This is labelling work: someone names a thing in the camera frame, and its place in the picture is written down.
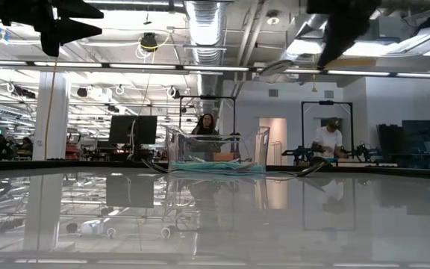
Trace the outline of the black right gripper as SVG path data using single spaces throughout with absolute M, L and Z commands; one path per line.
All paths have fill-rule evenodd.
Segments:
M 325 68 L 337 60 L 370 28 L 368 16 L 353 14 L 371 15 L 381 3 L 382 0 L 307 0 L 306 13 L 331 14 L 325 28 L 325 46 L 317 62 L 318 68 Z

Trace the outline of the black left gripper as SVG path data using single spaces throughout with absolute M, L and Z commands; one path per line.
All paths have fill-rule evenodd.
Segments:
M 104 14 L 83 0 L 52 0 L 60 17 L 103 19 Z M 100 35 L 102 29 L 72 19 L 54 17 L 49 0 L 0 0 L 0 20 L 4 26 L 12 22 L 31 25 L 40 33 L 43 52 L 58 57 L 60 45 Z

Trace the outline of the black ceiling device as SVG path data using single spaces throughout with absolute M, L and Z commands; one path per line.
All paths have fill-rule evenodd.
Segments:
M 143 34 L 140 40 L 140 47 L 145 52 L 153 52 L 158 49 L 158 42 L 156 40 L 156 34 L 152 32 L 146 32 Z

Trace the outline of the white pillar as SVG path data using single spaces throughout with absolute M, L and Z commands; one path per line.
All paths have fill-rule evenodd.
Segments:
M 65 157 L 70 89 L 71 83 L 63 73 L 40 73 L 33 161 Z

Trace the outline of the black monitor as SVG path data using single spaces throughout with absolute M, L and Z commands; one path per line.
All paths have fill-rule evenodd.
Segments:
M 157 116 L 112 116 L 108 141 L 110 143 L 155 144 Z

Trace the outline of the black equipment rack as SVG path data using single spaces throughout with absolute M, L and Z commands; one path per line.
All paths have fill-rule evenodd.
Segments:
M 430 170 L 430 120 L 377 125 L 379 153 L 398 167 Z

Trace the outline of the clear plastic bin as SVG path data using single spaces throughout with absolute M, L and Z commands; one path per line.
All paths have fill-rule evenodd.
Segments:
M 269 148 L 269 128 L 260 127 L 249 134 L 219 134 L 214 141 L 214 148 L 206 151 L 194 151 L 193 145 L 196 136 L 183 132 L 177 126 L 166 127 L 166 147 L 168 155 L 168 168 L 177 169 L 174 164 L 191 162 L 212 162 L 216 152 L 234 153 L 233 162 L 240 165 L 250 162 L 256 163 L 255 169 L 266 172 L 267 155 Z

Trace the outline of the frame light bar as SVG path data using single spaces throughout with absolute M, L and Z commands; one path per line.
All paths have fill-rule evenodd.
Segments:
M 256 73 L 263 75 L 265 72 L 260 67 L 217 67 L 202 65 L 180 65 L 180 64 L 114 64 L 114 63 L 91 63 L 91 62 L 55 62 L 55 61 L 7 61 L 0 60 L 0 69 L 24 69 L 46 71 L 55 68 L 57 71 L 71 72 L 147 72 L 147 73 L 173 73 L 189 74 L 191 72 L 202 72 L 202 74 L 214 73 L 216 75 L 225 72 Z M 430 79 L 429 72 L 383 72 L 341 69 L 300 69 L 289 68 L 282 71 L 286 75 L 331 75 L 331 76 L 363 76 L 375 78 L 414 78 Z

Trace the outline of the silver ventilation duct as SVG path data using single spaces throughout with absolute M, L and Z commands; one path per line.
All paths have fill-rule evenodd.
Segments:
M 225 27 L 226 4 L 217 1 L 186 1 L 190 42 L 195 65 L 222 64 L 222 30 Z M 221 96 L 221 75 L 197 75 L 200 96 Z

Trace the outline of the black metal table frame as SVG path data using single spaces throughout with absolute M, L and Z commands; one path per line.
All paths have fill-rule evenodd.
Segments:
M 112 170 L 126 169 L 145 169 L 147 166 L 142 163 L 134 162 L 105 162 L 105 161 L 0 161 L 0 172 L 7 170 L 41 170 L 41 169 L 62 169 L 84 168 L 95 170 L 96 168 L 109 168 Z M 329 167 L 324 166 L 320 169 L 322 173 L 366 173 L 389 176 L 401 176 L 406 178 L 430 179 L 430 170 L 408 169 L 398 167 Z

